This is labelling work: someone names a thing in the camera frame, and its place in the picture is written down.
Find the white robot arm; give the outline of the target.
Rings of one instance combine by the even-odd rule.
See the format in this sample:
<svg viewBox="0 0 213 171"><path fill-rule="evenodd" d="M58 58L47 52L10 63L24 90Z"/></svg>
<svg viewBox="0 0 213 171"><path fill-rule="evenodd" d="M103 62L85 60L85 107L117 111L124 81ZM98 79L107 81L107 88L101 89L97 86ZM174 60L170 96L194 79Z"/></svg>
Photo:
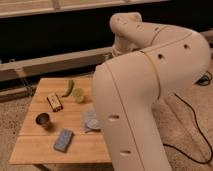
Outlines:
<svg viewBox="0 0 213 171"><path fill-rule="evenodd" d="M172 171L152 104L193 85L208 69L209 43L184 27L116 13L113 58L96 68L94 108L115 171Z"/></svg>

